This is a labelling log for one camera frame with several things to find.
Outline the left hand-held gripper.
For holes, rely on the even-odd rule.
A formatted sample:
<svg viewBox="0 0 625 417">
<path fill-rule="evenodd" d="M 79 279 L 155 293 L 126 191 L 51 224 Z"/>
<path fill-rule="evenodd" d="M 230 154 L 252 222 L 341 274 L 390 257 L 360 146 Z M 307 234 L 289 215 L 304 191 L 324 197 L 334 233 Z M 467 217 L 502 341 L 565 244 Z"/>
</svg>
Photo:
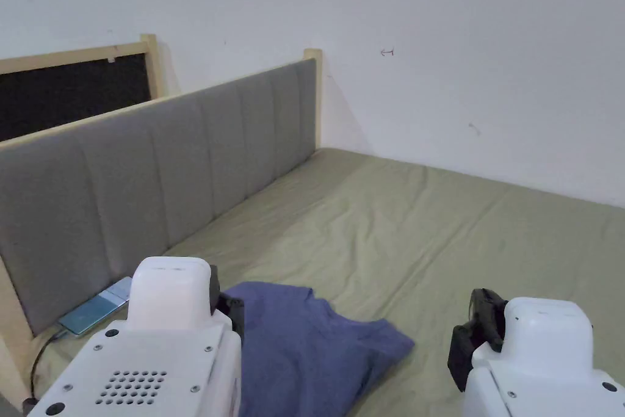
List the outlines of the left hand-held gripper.
<svg viewBox="0 0 625 417">
<path fill-rule="evenodd" d="M 244 303 L 193 257 L 135 270 L 125 320 L 84 344 L 29 416 L 239 416 Z"/>
</svg>

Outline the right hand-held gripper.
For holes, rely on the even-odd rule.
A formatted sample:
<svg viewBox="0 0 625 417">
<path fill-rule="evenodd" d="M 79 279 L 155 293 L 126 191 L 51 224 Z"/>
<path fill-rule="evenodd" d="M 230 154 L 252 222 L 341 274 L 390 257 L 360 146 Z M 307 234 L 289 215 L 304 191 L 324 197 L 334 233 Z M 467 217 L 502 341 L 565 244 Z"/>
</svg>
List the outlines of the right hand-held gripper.
<svg viewBox="0 0 625 417">
<path fill-rule="evenodd" d="M 593 326 L 573 302 L 475 289 L 448 368 L 463 416 L 623 416 L 624 387 L 593 364 Z"/>
</svg>

